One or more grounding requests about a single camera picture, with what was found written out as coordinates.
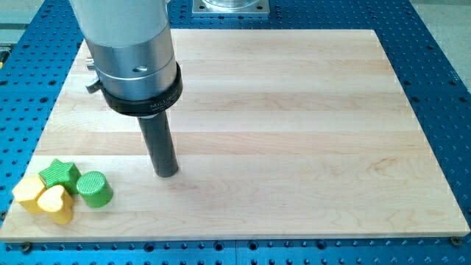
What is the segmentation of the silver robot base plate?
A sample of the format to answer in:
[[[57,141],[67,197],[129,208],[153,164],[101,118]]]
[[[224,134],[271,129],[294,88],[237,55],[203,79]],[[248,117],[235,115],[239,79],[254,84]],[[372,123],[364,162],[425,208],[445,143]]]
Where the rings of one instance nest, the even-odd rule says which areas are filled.
[[[192,13],[199,17],[267,17],[269,0],[193,0]]]

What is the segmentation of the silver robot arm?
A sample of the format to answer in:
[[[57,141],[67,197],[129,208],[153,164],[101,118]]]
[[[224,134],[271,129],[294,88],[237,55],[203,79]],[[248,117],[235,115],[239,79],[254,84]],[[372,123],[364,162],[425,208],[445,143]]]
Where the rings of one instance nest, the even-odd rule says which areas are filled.
[[[108,106],[138,119],[160,177],[179,167],[166,110],[183,92],[165,0],[71,0],[93,58],[95,80]]]

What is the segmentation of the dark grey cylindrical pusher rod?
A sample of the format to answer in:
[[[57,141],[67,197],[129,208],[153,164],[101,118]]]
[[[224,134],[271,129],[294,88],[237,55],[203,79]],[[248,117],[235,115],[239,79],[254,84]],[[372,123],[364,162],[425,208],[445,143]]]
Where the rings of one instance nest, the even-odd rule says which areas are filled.
[[[146,148],[159,177],[171,177],[179,169],[166,112],[138,118]]]

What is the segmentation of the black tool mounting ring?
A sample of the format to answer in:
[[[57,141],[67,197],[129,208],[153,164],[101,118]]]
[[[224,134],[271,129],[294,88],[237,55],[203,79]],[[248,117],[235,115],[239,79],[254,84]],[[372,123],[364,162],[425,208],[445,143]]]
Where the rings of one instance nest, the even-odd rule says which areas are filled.
[[[152,116],[169,109],[177,102],[183,92],[180,65],[177,63],[176,66],[177,76],[173,83],[159,95],[145,100],[126,100],[113,96],[103,86],[101,91],[106,103],[117,113],[134,117]]]

